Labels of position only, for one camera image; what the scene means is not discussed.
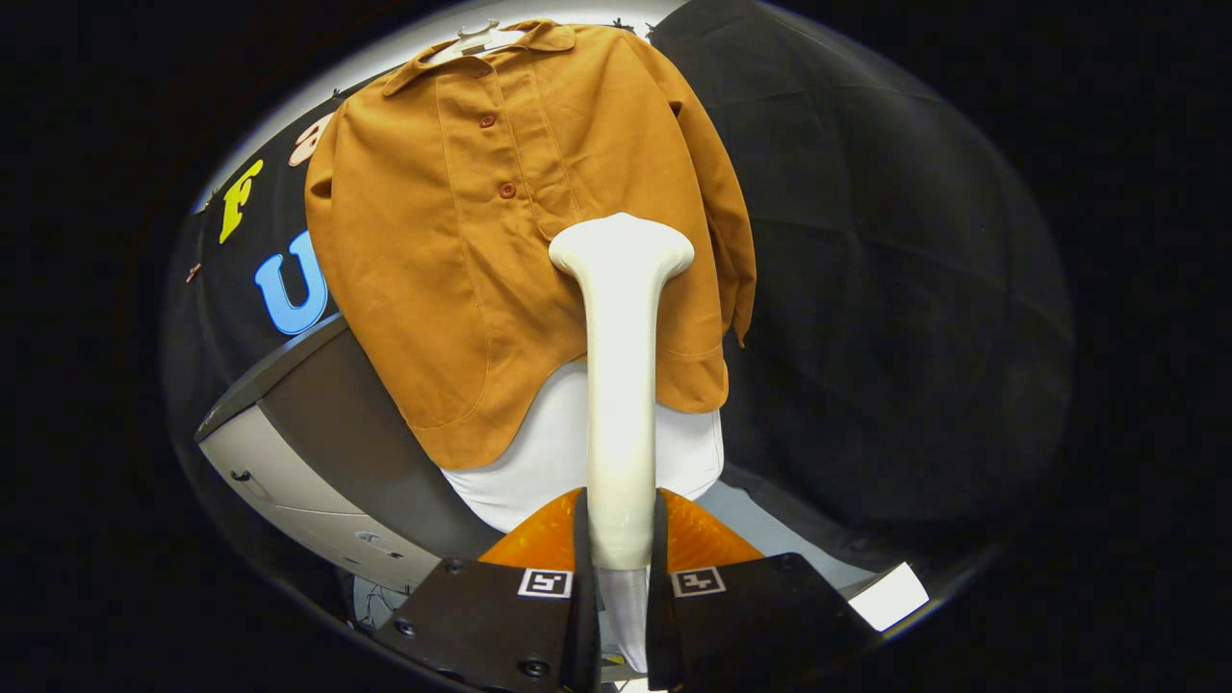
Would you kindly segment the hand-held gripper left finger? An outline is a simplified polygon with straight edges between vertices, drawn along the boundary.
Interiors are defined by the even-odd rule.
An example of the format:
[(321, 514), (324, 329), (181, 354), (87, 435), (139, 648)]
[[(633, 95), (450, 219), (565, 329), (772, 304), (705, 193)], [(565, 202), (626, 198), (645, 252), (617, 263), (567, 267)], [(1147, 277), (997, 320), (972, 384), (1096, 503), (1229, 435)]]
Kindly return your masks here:
[(445, 692), (598, 692), (585, 490), (551, 499), (478, 560), (441, 560), (375, 641)]

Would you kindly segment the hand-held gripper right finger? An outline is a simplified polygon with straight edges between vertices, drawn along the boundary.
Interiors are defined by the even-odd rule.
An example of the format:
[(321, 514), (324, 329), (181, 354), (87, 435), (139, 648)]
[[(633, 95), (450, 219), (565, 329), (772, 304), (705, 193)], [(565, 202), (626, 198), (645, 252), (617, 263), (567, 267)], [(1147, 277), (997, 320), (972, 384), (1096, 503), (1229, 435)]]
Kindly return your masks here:
[(809, 692), (877, 634), (800, 552), (765, 555), (691, 499), (655, 497), (650, 689)]

